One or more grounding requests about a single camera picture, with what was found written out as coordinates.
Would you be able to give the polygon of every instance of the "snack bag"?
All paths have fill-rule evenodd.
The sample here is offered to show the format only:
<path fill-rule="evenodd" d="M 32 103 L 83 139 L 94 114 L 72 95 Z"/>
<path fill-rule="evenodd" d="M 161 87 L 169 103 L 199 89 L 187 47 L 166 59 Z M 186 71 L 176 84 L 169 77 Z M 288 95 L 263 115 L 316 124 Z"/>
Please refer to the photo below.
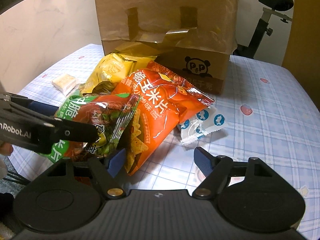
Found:
<path fill-rule="evenodd" d="M 51 83 L 56 89 L 60 90 L 66 96 L 74 89 L 79 81 L 75 77 L 63 73 L 53 79 Z"/>
<path fill-rule="evenodd" d="M 178 124 L 212 105 L 204 95 L 184 78 L 167 68 L 149 62 L 124 78 L 112 93 L 135 93 L 140 103 L 132 119 L 131 146 L 127 149 L 126 171 L 132 175 Z"/>
<path fill-rule="evenodd" d="M 50 155 L 53 163 L 64 156 L 73 161 L 86 161 L 92 154 L 107 156 L 112 153 L 119 139 L 132 119 L 139 101 L 138 95 L 103 95 L 97 97 L 69 97 L 56 112 L 56 117 L 96 126 L 100 139 L 84 145 L 81 142 L 60 140 L 52 146 Z"/>
<path fill-rule="evenodd" d="M 192 143 L 227 125 L 225 115 L 214 106 L 199 111 L 177 127 L 181 130 L 181 143 Z"/>
<path fill-rule="evenodd" d="M 155 57 L 133 57 L 110 53 L 100 60 L 86 83 L 81 86 L 81 93 L 110 93 L 137 66 L 145 67 L 152 59 Z"/>

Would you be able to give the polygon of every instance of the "adjustment knob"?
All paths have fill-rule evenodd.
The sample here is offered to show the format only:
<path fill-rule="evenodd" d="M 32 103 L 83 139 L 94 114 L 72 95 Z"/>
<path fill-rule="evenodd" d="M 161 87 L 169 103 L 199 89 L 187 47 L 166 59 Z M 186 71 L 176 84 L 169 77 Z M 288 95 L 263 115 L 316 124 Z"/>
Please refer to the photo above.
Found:
<path fill-rule="evenodd" d="M 267 33 L 268 36 L 271 36 L 271 34 L 273 33 L 273 29 L 268 28 L 268 29 L 266 30 L 266 33 Z"/>

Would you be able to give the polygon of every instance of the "exercise bike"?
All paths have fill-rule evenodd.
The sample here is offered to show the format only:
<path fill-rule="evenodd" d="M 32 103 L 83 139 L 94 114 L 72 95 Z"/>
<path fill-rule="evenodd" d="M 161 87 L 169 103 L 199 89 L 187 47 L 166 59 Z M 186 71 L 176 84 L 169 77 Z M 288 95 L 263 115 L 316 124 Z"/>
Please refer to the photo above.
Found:
<path fill-rule="evenodd" d="M 288 11 L 293 7 L 293 0 L 258 0 L 265 6 L 263 7 L 262 17 L 259 19 L 257 27 L 253 33 L 249 46 L 244 46 L 238 44 L 237 49 L 233 52 L 233 55 L 242 56 L 247 58 L 253 58 L 257 52 L 257 49 L 262 41 L 264 34 L 271 36 L 273 29 L 268 28 L 269 20 L 271 15 L 275 15 L 281 18 L 281 21 L 288 23 L 292 22 L 292 18 L 288 17 L 285 14 L 279 13 L 277 11 L 283 12 Z"/>

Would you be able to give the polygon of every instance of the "brown paper bag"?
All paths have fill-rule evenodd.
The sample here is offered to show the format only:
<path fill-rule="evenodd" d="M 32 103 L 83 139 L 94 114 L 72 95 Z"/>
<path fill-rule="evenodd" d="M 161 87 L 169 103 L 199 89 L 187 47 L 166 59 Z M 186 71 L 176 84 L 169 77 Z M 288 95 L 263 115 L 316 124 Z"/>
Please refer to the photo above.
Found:
<path fill-rule="evenodd" d="M 238 0 L 95 1 L 105 54 L 139 41 L 149 48 L 141 56 L 159 53 L 156 62 L 201 90 L 221 93 L 236 49 Z"/>

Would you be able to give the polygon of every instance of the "tortilla chip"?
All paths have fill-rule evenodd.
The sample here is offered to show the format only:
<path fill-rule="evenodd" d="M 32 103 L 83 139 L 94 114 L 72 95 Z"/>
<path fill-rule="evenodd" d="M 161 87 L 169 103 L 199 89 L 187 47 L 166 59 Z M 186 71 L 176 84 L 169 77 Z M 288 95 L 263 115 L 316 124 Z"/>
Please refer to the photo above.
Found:
<path fill-rule="evenodd" d="M 126 159 L 126 162 L 124 164 L 124 169 L 127 173 L 129 173 L 132 165 L 134 163 L 134 154 L 132 151 L 128 151 L 127 153 L 127 159 Z"/>
<path fill-rule="evenodd" d="M 136 127 L 137 129 L 140 128 L 139 118 L 140 118 L 140 109 L 137 109 L 132 118 L 132 126 Z"/>
<path fill-rule="evenodd" d="M 131 151 L 134 153 L 134 155 L 142 153 L 148 149 L 149 149 L 149 147 L 147 145 L 145 145 L 138 138 L 134 138 L 133 141 L 131 142 Z"/>
<path fill-rule="evenodd" d="M 133 132 L 131 133 L 131 141 L 133 141 L 138 135 L 141 134 L 141 131 L 133 126 Z"/>

